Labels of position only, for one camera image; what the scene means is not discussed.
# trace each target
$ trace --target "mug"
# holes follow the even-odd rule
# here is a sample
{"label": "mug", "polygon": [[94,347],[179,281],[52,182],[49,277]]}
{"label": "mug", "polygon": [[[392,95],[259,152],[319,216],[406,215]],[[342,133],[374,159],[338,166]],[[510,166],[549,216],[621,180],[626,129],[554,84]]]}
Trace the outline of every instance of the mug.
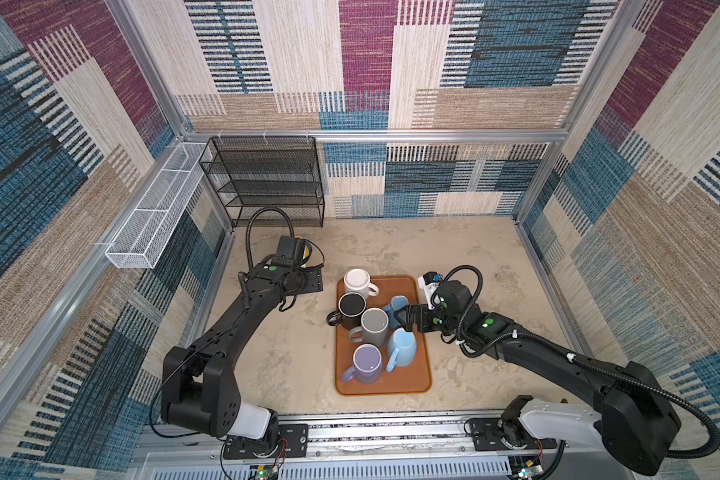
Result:
{"label": "mug", "polygon": [[[408,298],[405,295],[395,295],[392,300],[389,301],[389,305],[382,308],[384,312],[387,313],[387,318],[389,318],[389,329],[395,330],[400,328],[402,325],[400,325],[400,322],[398,319],[394,318],[394,311],[400,310],[401,308],[408,305]],[[400,312],[401,318],[405,318],[405,312]]]}
{"label": "mug", "polygon": [[352,354],[352,366],[342,374],[342,380],[348,382],[352,379],[360,383],[374,383],[382,373],[382,353],[375,345],[365,343],[355,349]]}
{"label": "mug", "polygon": [[416,358],[416,337],[413,332],[406,332],[404,329],[395,330],[389,338],[387,354],[389,354],[387,372],[391,372],[396,366],[411,365]]}
{"label": "mug", "polygon": [[387,342],[388,327],[389,319],[384,310],[375,307],[369,308],[362,314],[360,326],[349,331],[349,341],[372,343],[380,349],[384,348],[384,344]]}
{"label": "mug", "polygon": [[326,321],[330,326],[341,324],[347,330],[360,325],[360,319],[365,312],[365,299],[357,292],[349,292],[338,299],[338,310],[330,312]]}
{"label": "mug", "polygon": [[353,268],[344,275],[344,288],[347,292],[357,292],[367,299],[378,295],[378,287],[371,283],[371,274],[362,268]]}

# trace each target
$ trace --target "tray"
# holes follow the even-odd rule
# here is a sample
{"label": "tray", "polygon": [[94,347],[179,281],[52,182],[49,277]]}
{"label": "tray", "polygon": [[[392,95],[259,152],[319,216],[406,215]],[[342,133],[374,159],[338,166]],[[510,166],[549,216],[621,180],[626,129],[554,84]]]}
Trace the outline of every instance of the tray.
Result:
{"label": "tray", "polygon": [[[408,302],[418,302],[416,281],[408,275],[372,276],[371,282],[378,286],[379,294],[368,298],[368,308],[382,308],[389,305],[395,295],[405,295]],[[344,279],[336,288],[336,303],[344,295]],[[382,395],[390,393],[423,393],[432,386],[432,374],[429,369],[429,354],[424,334],[414,331],[416,336],[416,358],[405,367],[396,367],[392,373],[384,370],[382,378],[375,383],[365,385],[356,380],[344,382],[342,374],[352,365],[352,354],[360,343],[349,341],[349,331],[341,326],[336,327],[336,390],[345,396]],[[389,360],[387,350],[382,349],[384,365]]]}

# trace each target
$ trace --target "white mug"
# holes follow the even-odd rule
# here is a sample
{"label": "white mug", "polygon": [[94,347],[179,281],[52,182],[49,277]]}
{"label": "white mug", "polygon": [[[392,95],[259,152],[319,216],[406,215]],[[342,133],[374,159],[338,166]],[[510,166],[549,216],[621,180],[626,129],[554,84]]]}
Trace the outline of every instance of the white mug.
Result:
{"label": "white mug", "polygon": [[366,300],[378,295],[378,287],[371,283],[371,274],[362,268],[353,268],[344,275],[344,290],[357,292]]}

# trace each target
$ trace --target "white mesh basket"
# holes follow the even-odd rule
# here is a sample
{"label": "white mesh basket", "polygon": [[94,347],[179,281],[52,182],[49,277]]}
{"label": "white mesh basket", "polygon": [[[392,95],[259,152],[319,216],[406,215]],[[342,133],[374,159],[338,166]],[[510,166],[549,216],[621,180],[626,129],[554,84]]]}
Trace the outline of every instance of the white mesh basket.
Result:
{"label": "white mesh basket", "polygon": [[155,267],[202,178],[203,156],[210,156],[205,144],[182,143],[174,149],[106,249],[113,265]]}

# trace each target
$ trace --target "beige tabletop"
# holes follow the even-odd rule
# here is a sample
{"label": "beige tabletop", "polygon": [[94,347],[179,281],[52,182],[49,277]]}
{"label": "beige tabletop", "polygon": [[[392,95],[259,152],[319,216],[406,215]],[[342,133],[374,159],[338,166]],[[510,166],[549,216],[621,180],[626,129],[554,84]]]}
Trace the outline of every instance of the beige tabletop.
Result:
{"label": "beige tabletop", "polygon": [[[255,227],[254,263],[275,253],[286,229]],[[280,413],[374,412],[504,408],[517,395],[558,402],[576,398],[552,382],[489,356],[469,359],[438,332],[427,333],[432,388],[426,393],[346,397],[334,385],[336,334],[326,314],[336,308],[336,283],[354,267],[372,275],[430,270],[447,274],[471,264],[483,274],[478,304],[548,339],[567,346],[528,255],[507,217],[422,219],[326,219],[323,228],[296,228],[326,255],[325,289],[299,296],[287,312],[274,310],[240,355],[235,369],[243,400]],[[224,272],[208,327],[240,293],[237,273],[247,271],[244,230],[240,229]],[[454,275],[474,290],[471,272]]]}

